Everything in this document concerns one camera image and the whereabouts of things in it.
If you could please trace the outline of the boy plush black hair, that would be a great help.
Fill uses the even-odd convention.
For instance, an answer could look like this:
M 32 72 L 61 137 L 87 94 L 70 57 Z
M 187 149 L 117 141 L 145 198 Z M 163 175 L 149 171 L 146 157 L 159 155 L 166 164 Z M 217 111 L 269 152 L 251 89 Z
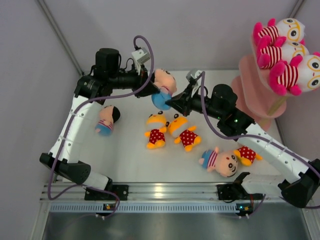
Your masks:
M 114 105 L 108 105 L 99 112 L 99 121 L 95 126 L 95 132 L 100 136 L 110 136 L 114 124 L 120 119 L 121 113 Z

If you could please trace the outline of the pink panda plush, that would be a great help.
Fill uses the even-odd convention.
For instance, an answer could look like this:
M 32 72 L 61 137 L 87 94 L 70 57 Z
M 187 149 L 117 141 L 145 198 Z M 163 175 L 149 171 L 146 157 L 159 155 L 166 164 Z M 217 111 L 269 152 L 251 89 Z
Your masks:
M 269 45 L 274 45 L 280 40 L 284 43 L 297 42 L 305 45 L 305 25 L 295 18 L 285 18 L 279 22 L 271 18 L 267 25 L 257 22 L 252 31 L 254 44 L 257 46 L 264 36 L 269 36 Z
M 277 62 L 269 72 L 268 84 L 279 96 L 299 96 L 320 87 L 320 53 L 297 55 L 289 63 Z
M 256 62 L 260 69 L 271 69 L 277 62 L 289 63 L 293 57 L 309 55 L 309 50 L 299 42 L 271 44 L 271 38 L 261 38 L 256 48 Z

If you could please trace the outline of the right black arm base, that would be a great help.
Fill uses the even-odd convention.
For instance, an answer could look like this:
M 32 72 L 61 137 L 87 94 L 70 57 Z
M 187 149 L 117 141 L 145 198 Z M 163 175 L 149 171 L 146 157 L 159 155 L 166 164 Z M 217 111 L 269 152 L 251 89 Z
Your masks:
M 242 186 L 233 183 L 218 184 L 216 188 L 218 199 L 221 201 L 261 200 L 263 198 L 262 194 L 247 193 Z

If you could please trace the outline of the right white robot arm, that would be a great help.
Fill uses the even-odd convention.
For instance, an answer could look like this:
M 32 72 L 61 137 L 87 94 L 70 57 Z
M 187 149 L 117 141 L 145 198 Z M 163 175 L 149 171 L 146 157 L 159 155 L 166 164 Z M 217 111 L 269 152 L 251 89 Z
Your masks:
M 299 156 L 271 137 L 236 107 L 238 97 L 229 85 L 217 84 L 211 97 L 204 96 L 204 91 L 203 86 L 192 90 L 189 85 L 166 104 L 184 116 L 191 111 L 203 114 L 217 136 L 249 147 L 280 173 L 275 180 L 270 175 L 242 173 L 234 181 L 235 196 L 244 199 L 250 194 L 275 195 L 294 207 L 309 208 L 320 186 L 320 160 Z

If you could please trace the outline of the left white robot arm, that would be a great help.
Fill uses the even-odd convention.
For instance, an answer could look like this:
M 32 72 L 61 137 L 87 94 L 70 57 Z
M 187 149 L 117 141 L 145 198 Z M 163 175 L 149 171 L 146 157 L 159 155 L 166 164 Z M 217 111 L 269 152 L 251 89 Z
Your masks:
M 98 113 L 103 110 L 107 99 L 115 99 L 114 89 L 132 92 L 122 98 L 134 95 L 137 98 L 158 93 L 145 67 L 145 62 L 154 61 L 151 47 L 135 47 L 132 52 L 133 66 L 129 71 L 121 68 L 121 54 L 114 48 L 101 48 L 95 54 L 95 64 L 89 74 L 83 75 L 74 90 L 72 105 L 61 133 L 48 153 L 42 153 L 39 161 L 57 174 L 76 185 L 95 190 L 102 200 L 113 194 L 112 179 L 92 170 L 80 160 L 82 147 L 88 130 Z

